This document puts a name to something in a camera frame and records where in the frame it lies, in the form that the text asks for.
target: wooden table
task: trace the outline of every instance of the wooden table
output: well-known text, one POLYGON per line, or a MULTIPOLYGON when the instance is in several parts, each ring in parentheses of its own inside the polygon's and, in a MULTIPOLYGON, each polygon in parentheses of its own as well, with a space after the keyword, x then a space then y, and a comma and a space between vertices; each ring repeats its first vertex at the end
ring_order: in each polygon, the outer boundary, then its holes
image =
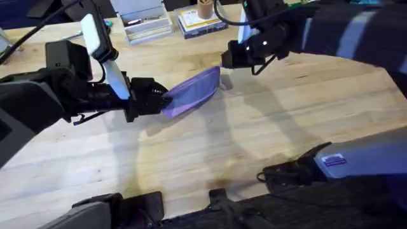
MULTIPOLYGON (((237 20, 240 6, 226 11, 237 20)), ((44 42, 78 30, 79 23, 45 27, 0 66, 2 76, 44 67, 44 42)), ((16 40, 27 31, 6 32, 16 40)), ((176 29, 128 46, 115 24, 111 39, 122 71, 172 88, 219 64, 236 36, 237 28, 230 27, 184 40, 176 29)), ((0 228, 35 228, 73 203, 105 193, 131 197, 160 190, 166 217, 204 208, 213 188, 226 188, 234 200, 261 195, 266 188, 255 176, 265 166, 322 142, 407 123, 407 102, 388 74, 350 60, 291 54, 259 76, 223 69, 223 81, 226 86, 208 103, 173 120, 156 115, 126 123, 118 111, 78 127, 59 121, 45 130, 0 170, 0 228)))

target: sticker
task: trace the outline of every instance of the sticker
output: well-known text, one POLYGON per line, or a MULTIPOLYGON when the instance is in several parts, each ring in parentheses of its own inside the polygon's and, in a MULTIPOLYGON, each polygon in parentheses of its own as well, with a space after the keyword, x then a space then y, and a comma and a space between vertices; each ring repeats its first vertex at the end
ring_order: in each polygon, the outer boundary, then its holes
POLYGON ((185 25, 186 28, 197 27, 199 25, 211 24, 213 22, 220 21, 215 14, 212 14, 209 19, 201 19, 198 16, 198 8, 182 10, 179 12, 179 17, 182 19, 181 22, 183 22, 183 25, 185 25))
POLYGON ((321 160, 322 162, 324 162, 326 167, 334 165, 343 165, 347 163, 346 159, 340 153, 329 156, 323 156, 321 160))

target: wire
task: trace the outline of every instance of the wire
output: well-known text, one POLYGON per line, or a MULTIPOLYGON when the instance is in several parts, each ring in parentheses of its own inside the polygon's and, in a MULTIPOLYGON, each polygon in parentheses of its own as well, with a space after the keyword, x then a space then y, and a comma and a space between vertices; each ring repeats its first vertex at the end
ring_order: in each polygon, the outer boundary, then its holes
POLYGON ((290 11, 290 10, 291 10, 291 8, 286 8, 286 9, 284 9, 284 10, 282 10, 282 11, 279 11, 279 12, 276 12, 276 13, 274 13, 274 14, 272 14, 272 15, 268 15, 268 16, 265 16, 265 17, 263 17, 263 18, 259 18, 259 19, 252 20, 252 21, 247 21, 247 22, 232 22, 232 21, 229 21, 228 19, 222 17, 222 15, 221 15, 221 14, 219 13, 219 11, 217 10, 217 0, 214 0, 214 11, 215 11, 216 16, 217 16, 222 22, 224 22, 224 23, 226 23, 226 24, 228 24, 228 25, 234 25, 234 26, 245 26, 245 25, 258 24, 258 23, 261 23, 261 22, 264 22, 264 21, 273 19, 273 18, 275 18, 275 17, 277 17, 277 16, 279 16, 279 15, 281 15, 281 14, 283 14, 283 13, 286 13, 286 12, 290 11))
POLYGON ((93 84, 101 84, 106 80, 106 71, 104 70, 103 64, 99 62, 99 65, 102 68, 102 77, 99 81, 92 82, 93 84))
POLYGON ((95 114, 93 114, 91 116, 87 116, 87 117, 85 117, 84 114, 79 114, 81 116, 81 119, 79 121, 74 121, 73 124, 74 124, 74 126, 80 125, 80 124, 85 123, 85 122, 87 122, 89 120, 92 120, 92 119, 94 119, 96 117, 99 117, 100 115, 103 115, 106 112, 107 111, 101 111, 101 112, 95 113, 95 114))
POLYGON ((21 46, 25 41, 27 41, 32 35, 34 35, 36 32, 38 32, 40 29, 42 29, 47 22, 49 22, 53 17, 63 13, 66 9, 72 7, 75 4, 78 4, 82 2, 83 0, 75 0, 61 8, 59 8, 57 11, 46 17, 43 21, 41 21, 35 28, 33 28, 30 32, 28 32, 26 35, 24 35, 22 38, 20 38, 16 43, 14 43, 13 46, 10 47, 1 57, 0 57, 0 65, 3 64, 8 57, 11 56, 15 52, 15 50, 21 46))
MULTIPOLYGON (((266 179, 265 178, 263 179, 260 176, 265 176, 265 173, 264 172, 259 172, 257 174, 256 178, 261 183, 267 183, 266 179)), ((284 190, 284 192, 292 191, 292 190, 295 190, 295 189, 297 189, 297 188, 291 188, 289 190, 284 190)), ((297 203, 297 204, 312 205, 312 206, 316 206, 316 207, 320 207, 320 208, 328 208, 328 209, 344 209, 344 208, 360 207, 358 205, 318 204, 318 203, 313 203, 313 202, 309 202, 309 201, 306 201, 306 200, 300 200, 300 199, 295 199, 295 198, 289 198, 289 197, 283 197, 283 196, 280 196, 280 195, 276 195, 276 194, 272 193, 270 188, 268 188, 268 191, 270 193, 267 194, 267 195, 270 196, 270 197, 277 198, 277 199, 284 200, 284 201, 288 201, 288 202, 294 202, 294 203, 297 203)))

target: white box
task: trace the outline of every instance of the white box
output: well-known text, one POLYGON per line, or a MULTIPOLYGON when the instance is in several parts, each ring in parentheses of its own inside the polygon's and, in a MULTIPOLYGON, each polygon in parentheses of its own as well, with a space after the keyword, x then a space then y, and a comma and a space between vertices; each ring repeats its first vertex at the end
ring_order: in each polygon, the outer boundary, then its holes
POLYGON ((174 32, 171 18, 161 0, 111 0, 128 44, 149 41, 174 32), (143 23, 127 25, 133 20, 142 19, 143 23))

